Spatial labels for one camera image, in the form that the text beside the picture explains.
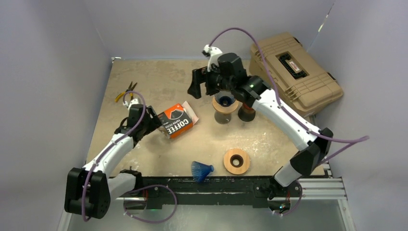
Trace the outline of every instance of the gray floor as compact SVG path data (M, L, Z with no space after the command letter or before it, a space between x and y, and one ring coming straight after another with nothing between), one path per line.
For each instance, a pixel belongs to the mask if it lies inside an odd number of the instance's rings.
M162 210L146 210L139 216L151 220L165 218L172 205ZM87 223L73 215L69 231L345 231L336 200L302 201L298 210L286 217L272 215L268 209L251 206L180 205L174 216L161 224L147 224L123 216L123 205L115 201L103 219Z

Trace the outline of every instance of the beige table surface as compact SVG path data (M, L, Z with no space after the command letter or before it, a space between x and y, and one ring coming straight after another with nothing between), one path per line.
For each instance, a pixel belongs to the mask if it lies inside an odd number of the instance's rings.
M158 130L145 136L128 153L113 171L115 176L122 169L140 171L144 176L190 176L191 162L213 165L213 176L230 176L224 168L223 157L230 148L245 150L251 165L246 176L273 175L297 152L289 138L260 113L249 122L242 122L232 114L228 124L214 120L212 97L194 99L187 94L191 83L191 71L206 65L205 60L115 60L103 98L101 111L90 145L88 159L93 159L109 142L120 121L128 111L115 97L125 90L131 81L137 82L135 91L140 92L147 105L157 114L176 103L188 101L200 120L175 139L168 139ZM313 175L323 175L323 168L315 169Z

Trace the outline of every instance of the tool case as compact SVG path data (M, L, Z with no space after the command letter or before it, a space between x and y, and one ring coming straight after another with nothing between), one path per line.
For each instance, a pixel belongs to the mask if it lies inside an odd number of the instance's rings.
M282 33L258 44L281 99L300 116L314 115L343 95L336 79L320 67L291 34ZM255 44L251 46L249 72L272 86Z

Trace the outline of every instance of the wooden ring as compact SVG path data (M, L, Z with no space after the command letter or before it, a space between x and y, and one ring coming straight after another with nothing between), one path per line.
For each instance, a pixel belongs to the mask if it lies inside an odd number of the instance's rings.
M239 104L240 104L240 102L238 100L236 100L230 106L223 107L223 106L219 105L219 103L217 103L217 101L216 101L216 98L213 97L213 107L217 112L219 112L221 114L231 114L231 113L233 113L235 110L237 110Z
M234 165L233 161L238 160L239 164ZM251 160L248 153L239 148L229 149L224 155L224 166L228 172L240 175L245 173L249 169Z

